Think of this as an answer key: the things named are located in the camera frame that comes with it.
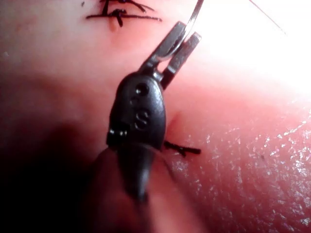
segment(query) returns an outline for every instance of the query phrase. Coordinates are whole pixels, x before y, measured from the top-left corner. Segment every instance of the curved needle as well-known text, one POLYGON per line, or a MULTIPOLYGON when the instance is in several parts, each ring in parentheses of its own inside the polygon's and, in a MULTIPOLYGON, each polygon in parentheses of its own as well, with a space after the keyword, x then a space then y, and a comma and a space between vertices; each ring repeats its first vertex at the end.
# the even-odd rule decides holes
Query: curved needle
POLYGON ((176 40, 176 43, 174 44, 174 46, 169 50, 169 52, 163 56, 163 57, 158 57, 158 60, 160 61, 166 61, 166 60, 169 60, 172 55, 179 49, 179 47, 181 46, 181 44, 185 41, 185 39, 187 38, 187 36, 190 34, 193 26, 194 26, 194 23, 199 15, 199 12, 201 10, 201 7, 203 5, 203 2, 204 0, 198 0, 196 5, 195 5, 195 8, 192 12, 192 15, 186 25, 186 28, 184 30, 184 33, 182 33, 178 39, 176 40))

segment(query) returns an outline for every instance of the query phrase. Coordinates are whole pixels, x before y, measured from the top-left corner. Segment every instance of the skin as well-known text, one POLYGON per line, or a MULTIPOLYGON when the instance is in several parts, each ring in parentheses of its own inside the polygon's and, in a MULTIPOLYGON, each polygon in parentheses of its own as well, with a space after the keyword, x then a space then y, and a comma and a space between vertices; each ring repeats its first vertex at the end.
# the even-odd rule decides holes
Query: skin
MULTIPOLYGON (((79 1, 1 1, 0 171, 7 226, 38 230, 53 216, 48 230, 61 223, 72 230, 80 178, 105 149, 119 82, 173 24, 187 22, 195 5, 140 3, 163 22, 125 19, 120 28, 113 18, 85 20, 102 10, 97 0, 83 7, 79 1)), ((310 20, 302 2, 284 4, 296 17, 271 14, 288 36, 247 1, 206 1, 195 25, 203 39, 165 91, 166 138, 202 149, 186 158, 172 150, 163 154, 205 231, 310 231, 311 49, 299 30, 310 20)))

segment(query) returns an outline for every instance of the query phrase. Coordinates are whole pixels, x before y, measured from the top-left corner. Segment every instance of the hole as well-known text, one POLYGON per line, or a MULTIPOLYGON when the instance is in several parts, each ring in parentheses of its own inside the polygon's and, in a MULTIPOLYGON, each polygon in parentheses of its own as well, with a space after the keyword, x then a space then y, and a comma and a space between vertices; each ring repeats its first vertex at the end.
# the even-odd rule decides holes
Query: hole
POLYGON ((136 86, 136 94, 140 96, 146 96, 149 92, 149 88, 145 83, 139 83, 136 86))
POLYGON ((132 97, 130 100, 130 104, 132 106, 136 106, 138 104, 138 98, 137 97, 132 97))

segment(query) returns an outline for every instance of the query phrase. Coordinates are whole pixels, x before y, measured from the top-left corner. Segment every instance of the stitch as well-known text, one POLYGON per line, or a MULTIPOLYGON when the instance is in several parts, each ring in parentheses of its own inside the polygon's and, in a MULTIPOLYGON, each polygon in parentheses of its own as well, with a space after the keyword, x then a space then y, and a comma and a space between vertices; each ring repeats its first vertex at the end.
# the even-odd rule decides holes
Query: stitch
MULTIPOLYGON (((98 18, 98 17, 115 17, 119 23, 119 26, 122 27, 123 26, 123 21, 122 21, 122 18, 141 18, 141 19, 152 19, 152 20, 157 20, 157 21, 160 21, 162 22, 162 19, 161 18, 158 18, 158 17, 151 17, 151 16, 138 16, 138 15, 128 15, 127 14, 127 11, 124 10, 124 9, 116 9, 114 11, 112 11, 111 13, 108 13, 108 5, 109 5, 109 1, 111 0, 105 0, 105 5, 104 5, 104 8, 103 8, 103 11, 101 14, 99 15, 89 15, 86 17, 86 19, 90 19, 90 18, 98 18)), ((133 1, 130 1, 130 0, 119 0, 118 2, 121 3, 131 3, 131 4, 134 4, 137 6, 138 3, 135 3, 133 1)), ((140 9, 143 9, 142 6, 144 7, 147 7, 145 5, 141 5, 141 4, 138 4, 140 6, 140 9)))

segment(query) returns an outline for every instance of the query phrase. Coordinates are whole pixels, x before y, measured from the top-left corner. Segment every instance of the skin texture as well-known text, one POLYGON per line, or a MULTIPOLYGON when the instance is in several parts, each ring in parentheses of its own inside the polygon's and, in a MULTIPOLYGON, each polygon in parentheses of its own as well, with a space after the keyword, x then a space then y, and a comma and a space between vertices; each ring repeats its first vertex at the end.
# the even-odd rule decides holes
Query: skin texture
MULTIPOLYGON (((101 4, 81 2, 0 3, 4 227, 72 230, 119 82, 195 5, 142 0, 163 22, 125 19, 120 28, 85 20, 101 4)), ((165 91, 166 138, 202 149, 163 153, 205 231, 310 231, 311 49, 299 31, 309 21, 303 2, 284 4, 285 13, 270 13, 288 36, 246 0, 206 1, 195 25, 203 39, 165 91)))

